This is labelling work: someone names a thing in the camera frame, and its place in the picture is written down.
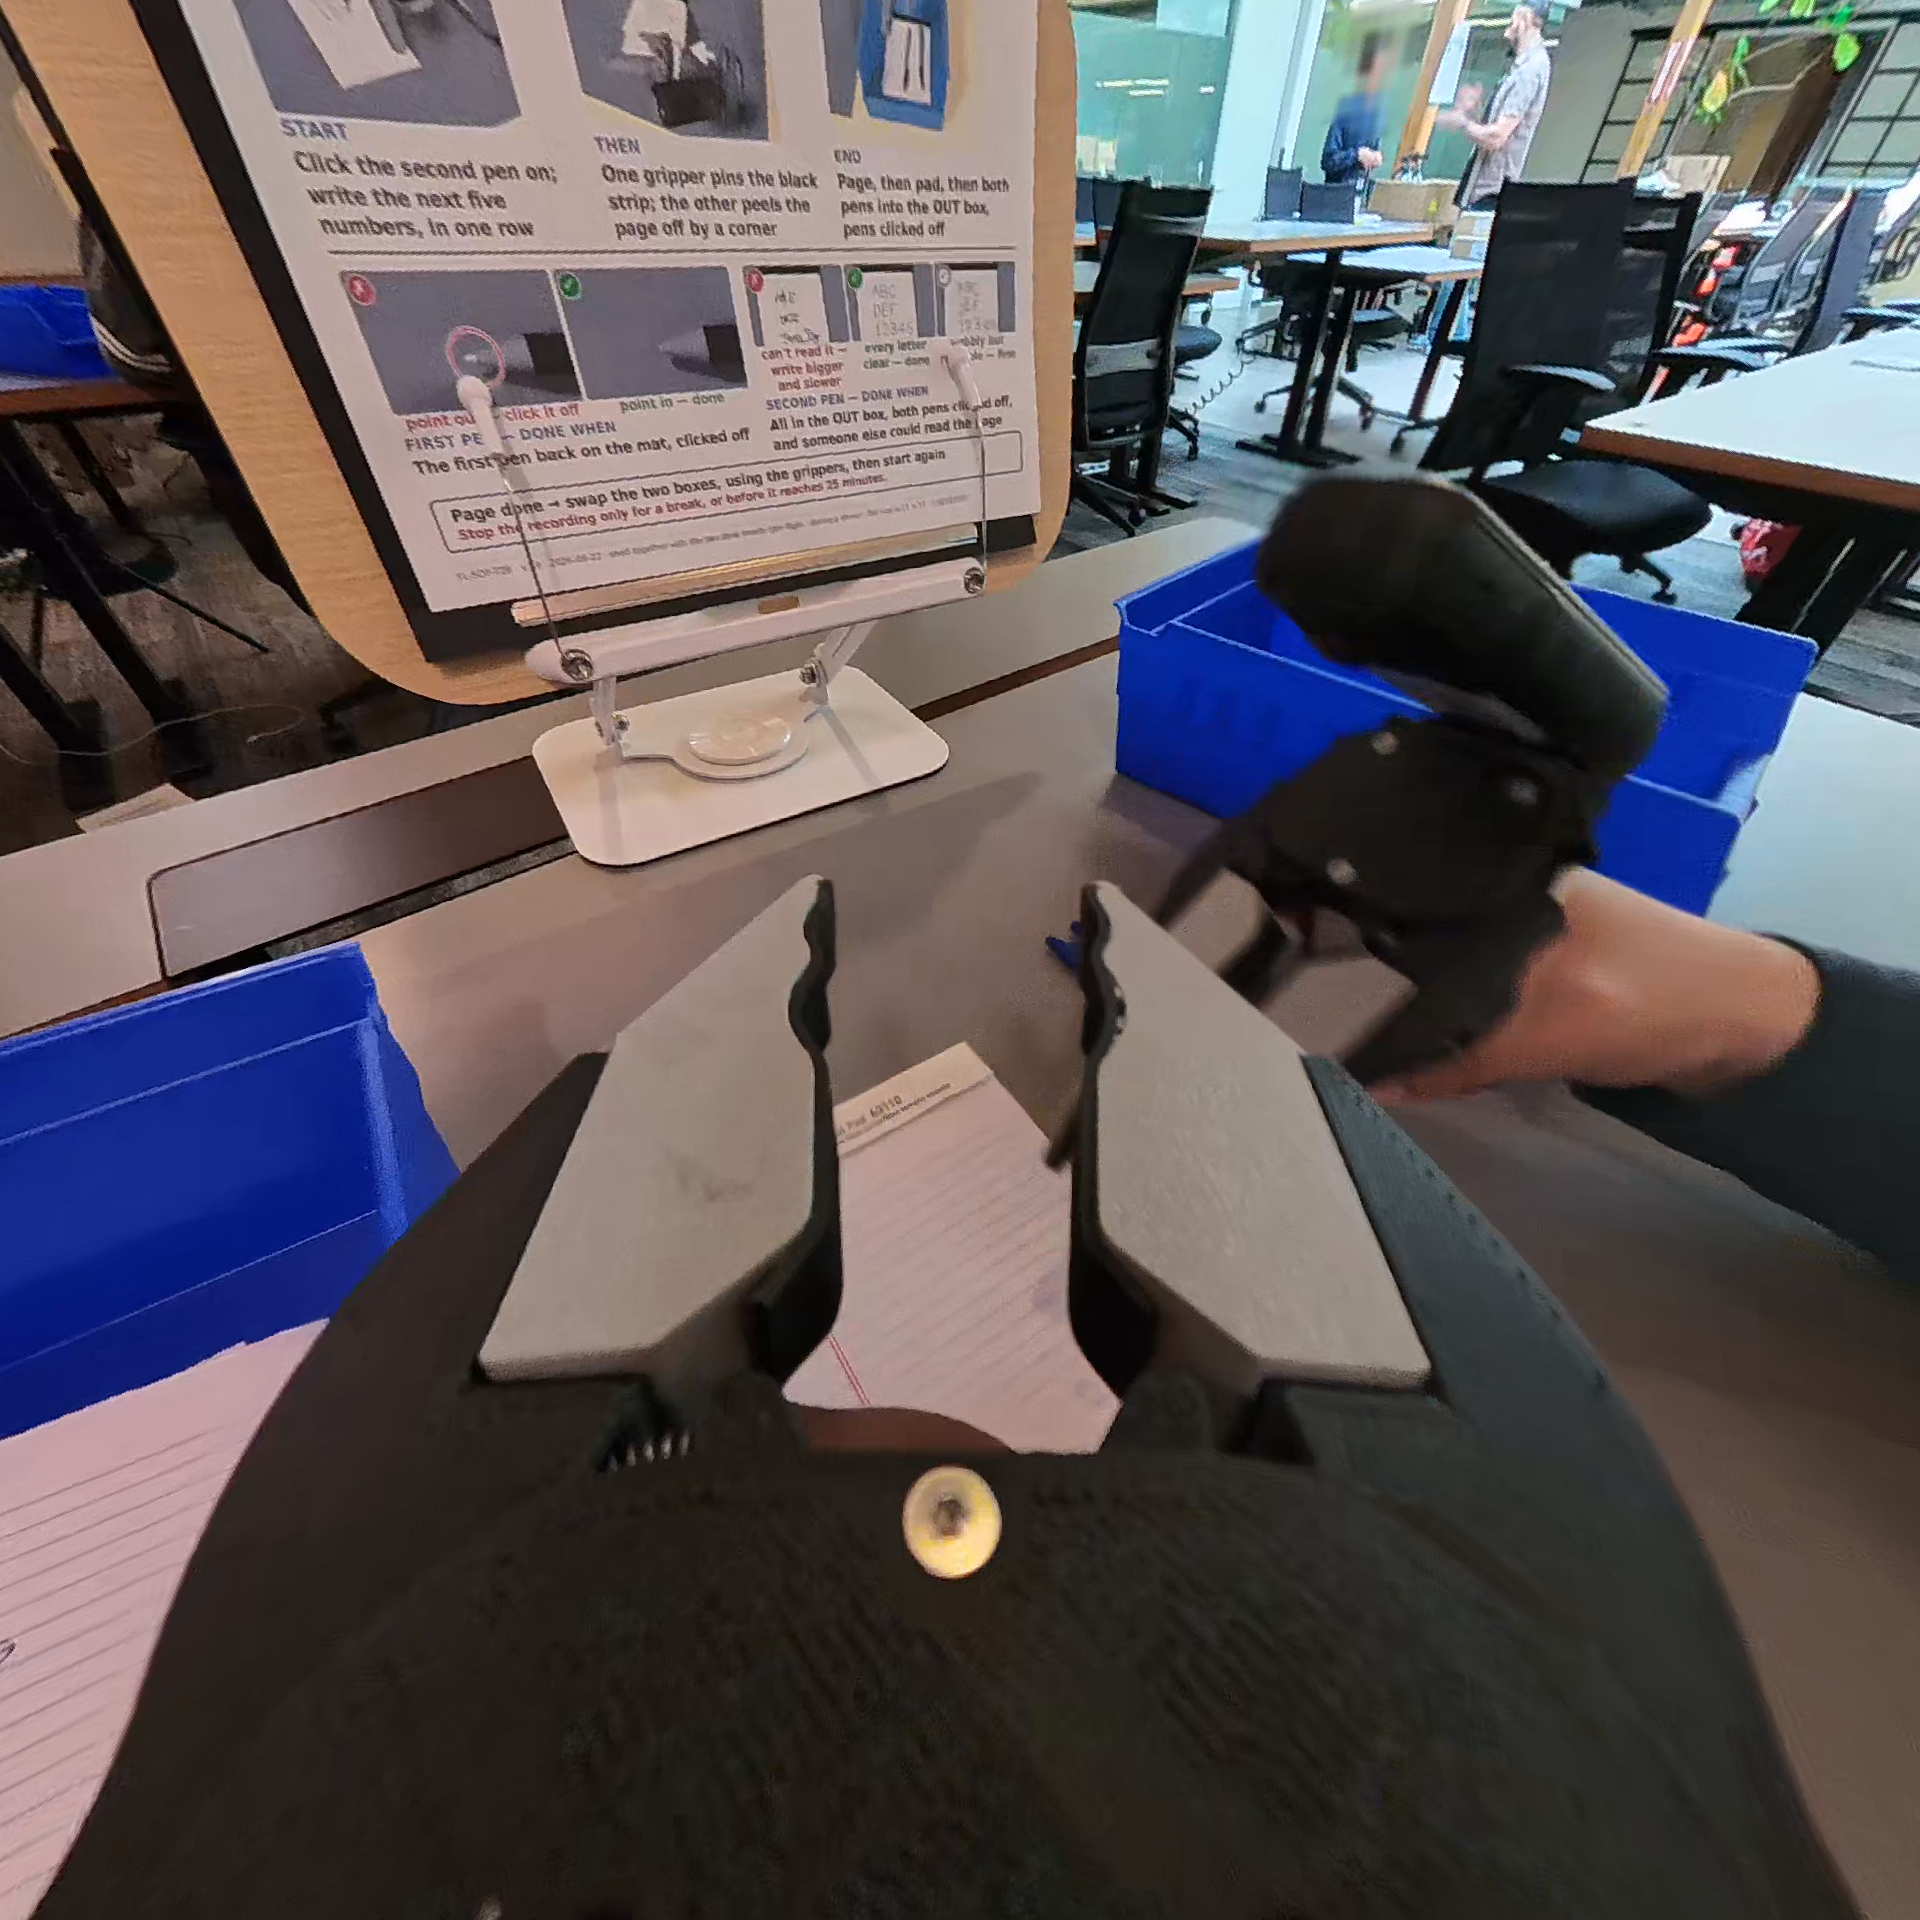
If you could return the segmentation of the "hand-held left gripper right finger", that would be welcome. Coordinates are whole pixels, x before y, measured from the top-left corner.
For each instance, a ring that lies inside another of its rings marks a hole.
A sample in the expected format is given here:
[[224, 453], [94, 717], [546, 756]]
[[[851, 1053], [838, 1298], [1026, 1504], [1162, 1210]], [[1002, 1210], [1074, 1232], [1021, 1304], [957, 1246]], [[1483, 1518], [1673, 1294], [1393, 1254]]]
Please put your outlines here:
[[1422, 1389], [1426, 1347], [1301, 1046], [1125, 891], [1084, 893], [1067, 1312], [1125, 1397], [1156, 1371]]

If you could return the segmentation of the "white lined legal pad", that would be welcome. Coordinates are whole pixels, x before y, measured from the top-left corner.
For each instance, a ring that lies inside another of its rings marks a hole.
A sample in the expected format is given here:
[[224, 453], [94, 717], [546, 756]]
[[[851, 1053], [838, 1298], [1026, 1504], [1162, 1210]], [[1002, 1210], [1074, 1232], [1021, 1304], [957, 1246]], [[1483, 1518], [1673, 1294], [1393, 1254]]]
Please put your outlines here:
[[1070, 1328], [1070, 1184], [1013, 1092], [955, 1044], [843, 1099], [832, 1126], [843, 1298], [786, 1397], [1097, 1452], [1118, 1401]]

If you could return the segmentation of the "black office chair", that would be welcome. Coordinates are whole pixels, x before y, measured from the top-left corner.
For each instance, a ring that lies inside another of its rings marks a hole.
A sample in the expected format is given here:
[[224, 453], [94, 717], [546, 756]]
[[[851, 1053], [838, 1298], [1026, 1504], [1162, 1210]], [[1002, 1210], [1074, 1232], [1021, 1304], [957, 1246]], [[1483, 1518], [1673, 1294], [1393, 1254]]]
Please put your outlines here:
[[1654, 584], [1654, 555], [1699, 537], [1705, 498], [1661, 470], [1582, 445], [1590, 420], [1641, 402], [1691, 257], [1699, 195], [1632, 182], [1512, 182], [1480, 277], [1456, 396], [1422, 457], [1474, 492], [1561, 577], [1586, 557]]
[[1162, 492], [1185, 289], [1205, 236], [1203, 185], [1129, 182], [1076, 315], [1070, 504], [1125, 537], [1187, 498]]

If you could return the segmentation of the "printed instruction sheet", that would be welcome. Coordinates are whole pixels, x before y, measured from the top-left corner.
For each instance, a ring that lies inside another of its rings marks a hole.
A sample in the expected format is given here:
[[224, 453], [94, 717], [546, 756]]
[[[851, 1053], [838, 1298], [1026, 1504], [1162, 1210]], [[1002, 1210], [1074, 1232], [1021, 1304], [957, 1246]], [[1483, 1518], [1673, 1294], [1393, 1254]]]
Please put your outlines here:
[[400, 602], [1042, 513], [1042, 5], [140, 5]]

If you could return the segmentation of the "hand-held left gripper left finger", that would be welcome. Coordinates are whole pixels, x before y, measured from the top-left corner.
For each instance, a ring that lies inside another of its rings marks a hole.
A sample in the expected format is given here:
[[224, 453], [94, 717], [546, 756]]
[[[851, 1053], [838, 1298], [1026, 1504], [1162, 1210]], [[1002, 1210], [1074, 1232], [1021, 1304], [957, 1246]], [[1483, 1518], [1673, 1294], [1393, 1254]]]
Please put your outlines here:
[[786, 1387], [843, 1300], [834, 896], [806, 875], [616, 1037], [476, 1355], [493, 1386]]

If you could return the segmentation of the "hanging green plant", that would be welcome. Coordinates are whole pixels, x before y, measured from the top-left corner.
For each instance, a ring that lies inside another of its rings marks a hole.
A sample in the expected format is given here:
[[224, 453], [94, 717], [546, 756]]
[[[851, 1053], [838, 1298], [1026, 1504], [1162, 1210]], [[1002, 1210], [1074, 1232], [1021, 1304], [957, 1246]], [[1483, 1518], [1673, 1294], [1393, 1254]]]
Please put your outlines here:
[[1806, 81], [1837, 81], [1865, 57], [1865, 37], [1849, 24], [1802, 18], [1797, 25], [1715, 29], [1702, 42], [1690, 115], [1720, 128], [1754, 101], [1797, 92]]

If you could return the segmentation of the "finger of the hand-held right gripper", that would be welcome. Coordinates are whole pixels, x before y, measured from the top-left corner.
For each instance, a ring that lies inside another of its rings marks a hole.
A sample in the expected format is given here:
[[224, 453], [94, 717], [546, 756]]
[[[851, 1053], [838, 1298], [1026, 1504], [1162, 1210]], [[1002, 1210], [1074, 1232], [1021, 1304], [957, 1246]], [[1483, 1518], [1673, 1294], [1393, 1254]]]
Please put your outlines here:
[[1258, 916], [1216, 977], [1243, 1001], [1274, 1001], [1306, 972], [1306, 886], [1253, 884]]

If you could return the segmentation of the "background office table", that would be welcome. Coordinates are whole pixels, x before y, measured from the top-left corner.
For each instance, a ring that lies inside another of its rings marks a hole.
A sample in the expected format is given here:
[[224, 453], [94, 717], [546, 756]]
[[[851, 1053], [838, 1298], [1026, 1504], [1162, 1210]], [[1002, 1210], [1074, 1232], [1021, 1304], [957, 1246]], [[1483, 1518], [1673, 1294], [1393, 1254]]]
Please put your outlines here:
[[1453, 286], [1474, 280], [1482, 266], [1432, 246], [1429, 224], [1393, 221], [1237, 221], [1210, 224], [1203, 254], [1230, 266], [1268, 259], [1306, 266], [1302, 333], [1285, 411], [1275, 429], [1237, 445], [1275, 464], [1337, 470], [1360, 457], [1325, 443], [1328, 413], [1346, 365], [1360, 294], [1393, 292], [1406, 283]]
[[1790, 356], [1598, 418], [1577, 448], [1797, 528], [1742, 622], [1820, 652], [1918, 546], [1918, 328]]

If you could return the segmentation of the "person's right forearm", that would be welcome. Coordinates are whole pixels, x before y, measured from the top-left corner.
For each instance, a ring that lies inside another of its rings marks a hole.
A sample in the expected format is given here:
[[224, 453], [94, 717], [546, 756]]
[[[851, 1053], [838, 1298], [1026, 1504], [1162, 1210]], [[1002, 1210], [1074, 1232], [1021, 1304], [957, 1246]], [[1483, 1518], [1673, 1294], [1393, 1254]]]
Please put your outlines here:
[[1790, 949], [1811, 963], [1818, 1001], [1776, 1065], [1708, 1092], [1573, 1096], [1918, 1283], [1918, 973]]

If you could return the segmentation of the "person's right hand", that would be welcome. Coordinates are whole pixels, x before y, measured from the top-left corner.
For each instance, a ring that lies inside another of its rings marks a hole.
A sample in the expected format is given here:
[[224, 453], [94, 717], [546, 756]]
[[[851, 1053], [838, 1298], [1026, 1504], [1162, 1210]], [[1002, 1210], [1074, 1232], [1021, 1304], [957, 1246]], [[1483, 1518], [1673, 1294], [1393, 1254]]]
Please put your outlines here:
[[1553, 896], [1563, 926], [1526, 963], [1506, 1019], [1445, 1064], [1373, 1083], [1376, 1099], [1553, 1083], [1709, 1092], [1809, 1036], [1821, 984], [1802, 952], [1586, 869], [1561, 874]]

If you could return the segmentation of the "blue plastic bin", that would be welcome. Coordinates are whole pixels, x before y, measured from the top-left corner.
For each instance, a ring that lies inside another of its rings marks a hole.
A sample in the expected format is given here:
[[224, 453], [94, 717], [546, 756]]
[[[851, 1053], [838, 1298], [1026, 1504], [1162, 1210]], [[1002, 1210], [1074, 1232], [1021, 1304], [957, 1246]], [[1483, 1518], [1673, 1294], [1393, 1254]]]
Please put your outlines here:
[[4, 376], [51, 382], [112, 376], [83, 289], [51, 281], [6, 281], [0, 301]]
[[[1259, 595], [1249, 541], [1118, 602], [1116, 770], [1227, 819], [1339, 736], [1426, 708], [1322, 659]], [[1598, 824], [1600, 874], [1705, 915], [1818, 649], [1811, 640], [1579, 585], [1666, 686], [1660, 739]]]
[[3, 1435], [331, 1317], [458, 1178], [358, 945], [3, 1044]]

